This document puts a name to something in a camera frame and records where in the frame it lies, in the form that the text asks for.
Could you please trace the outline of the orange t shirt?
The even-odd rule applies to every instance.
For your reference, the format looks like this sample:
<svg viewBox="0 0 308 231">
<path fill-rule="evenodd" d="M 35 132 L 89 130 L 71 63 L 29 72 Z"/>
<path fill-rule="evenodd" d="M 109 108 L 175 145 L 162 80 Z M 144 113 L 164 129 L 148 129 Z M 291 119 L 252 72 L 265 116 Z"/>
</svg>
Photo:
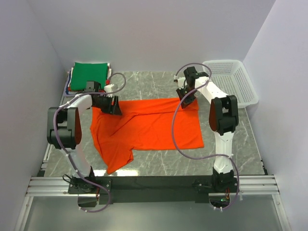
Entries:
<svg viewBox="0 0 308 231">
<path fill-rule="evenodd" d="M 133 150 L 203 148 L 198 102 L 176 111 L 178 98 L 120 101 L 122 115 L 92 108 L 93 144 L 112 174 L 133 161 Z"/>
</svg>

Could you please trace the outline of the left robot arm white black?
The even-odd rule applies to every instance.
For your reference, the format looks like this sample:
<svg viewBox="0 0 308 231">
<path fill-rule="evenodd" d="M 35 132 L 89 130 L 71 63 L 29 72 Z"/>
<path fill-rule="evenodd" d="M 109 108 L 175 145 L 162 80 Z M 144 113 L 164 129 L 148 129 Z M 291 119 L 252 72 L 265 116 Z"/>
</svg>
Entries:
<svg viewBox="0 0 308 231">
<path fill-rule="evenodd" d="M 66 157 L 71 170 L 69 184 L 76 190 L 91 193 L 98 188 L 92 166 L 87 162 L 81 147 L 82 129 L 80 115 L 96 108 L 109 115 L 122 115 L 118 96 L 123 89 L 106 81 L 104 88 L 96 81 L 88 81 L 86 88 L 73 99 L 59 107 L 48 109 L 47 141 Z"/>
</svg>

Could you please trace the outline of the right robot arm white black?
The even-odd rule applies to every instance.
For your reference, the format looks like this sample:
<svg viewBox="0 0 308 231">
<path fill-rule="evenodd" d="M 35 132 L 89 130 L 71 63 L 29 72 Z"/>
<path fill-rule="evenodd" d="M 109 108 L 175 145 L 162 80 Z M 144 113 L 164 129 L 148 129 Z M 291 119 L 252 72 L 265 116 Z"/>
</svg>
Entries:
<svg viewBox="0 0 308 231">
<path fill-rule="evenodd" d="M 211 186 L 217 192 L 224 192 L 238 184 L 234 174 L 238 174 L 232 161 L 232 142 L 236 127 L 239 124 L 238 103 L 234 95 L 227 95 L 211 81 L 211 69 L 208 72 L 197 72 L 191 64 L 185 65 L 184 77 L 174 75 L 178 84 L 176 92 L 180 103 L 176 109 L 184 109 L 192 104 L 195 92 L 200 92 L 210 103 L 209 125 L 215 136 L 215 162 L 211 177 Z"/>
</svg>

